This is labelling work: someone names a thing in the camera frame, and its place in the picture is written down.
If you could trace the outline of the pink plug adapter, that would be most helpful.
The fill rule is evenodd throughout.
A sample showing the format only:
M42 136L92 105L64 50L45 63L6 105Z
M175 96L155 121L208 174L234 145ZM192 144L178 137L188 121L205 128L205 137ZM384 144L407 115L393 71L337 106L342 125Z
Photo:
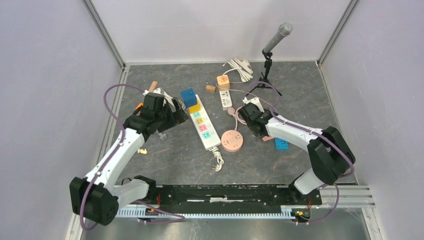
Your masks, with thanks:
M264 141L264 142L267 142L267 141L270 141L270 140L272 140L274 137L272 137L272 136L264 136L264 137L262 137L262 140Z

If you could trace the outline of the pink round socket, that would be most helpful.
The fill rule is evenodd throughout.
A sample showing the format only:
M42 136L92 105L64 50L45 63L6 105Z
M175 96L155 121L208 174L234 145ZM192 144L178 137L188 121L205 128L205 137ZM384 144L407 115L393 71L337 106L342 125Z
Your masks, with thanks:
M237 130L227 130L221 136L222 147L230 153L239 151L244 143L243 136Z

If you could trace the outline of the small blue plug adapter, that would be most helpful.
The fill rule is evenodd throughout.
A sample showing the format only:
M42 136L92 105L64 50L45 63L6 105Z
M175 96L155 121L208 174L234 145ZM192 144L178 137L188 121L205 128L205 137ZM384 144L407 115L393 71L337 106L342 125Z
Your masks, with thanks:
M275 148L277 150L285 151L285 150L289 149L289 143L287 141L283 140L283 139L275 138L274 144L275 144Z

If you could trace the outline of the white long power strip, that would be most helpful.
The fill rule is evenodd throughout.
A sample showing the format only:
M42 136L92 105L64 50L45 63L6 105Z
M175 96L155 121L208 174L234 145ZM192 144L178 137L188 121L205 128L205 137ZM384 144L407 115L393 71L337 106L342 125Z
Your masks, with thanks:
M213 148L221 144L221 139L215 130L211 118L209 117L199 96L197 94L195 96L199 105L199 110L193 112L189 111L189 116L195 126L195 129L205 150L211 151Z

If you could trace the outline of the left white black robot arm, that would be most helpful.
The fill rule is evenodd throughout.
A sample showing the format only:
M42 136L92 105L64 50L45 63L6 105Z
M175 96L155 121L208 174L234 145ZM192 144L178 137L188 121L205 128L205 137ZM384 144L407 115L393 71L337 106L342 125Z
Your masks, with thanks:
M128 204L137 200L153 203L157 198L155 180L136 176L129 183L120 186L115 183L132 156L151 135L162 133L188 118L177 98L167 100L160 93L147 93L143 105L125 120L115 143L100 163L84 178L75 177L70 182L72 211L81 220L107 226Z

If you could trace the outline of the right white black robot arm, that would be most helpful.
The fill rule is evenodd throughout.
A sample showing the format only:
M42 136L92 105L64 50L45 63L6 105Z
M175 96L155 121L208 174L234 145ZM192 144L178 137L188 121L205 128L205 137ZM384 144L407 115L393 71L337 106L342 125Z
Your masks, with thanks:
M250 102L239 114L255 136L282 139L308 153L311 168L290 184L288 196L293 203L302 204L313 190L354 173L356 158L337 128L308 127Z

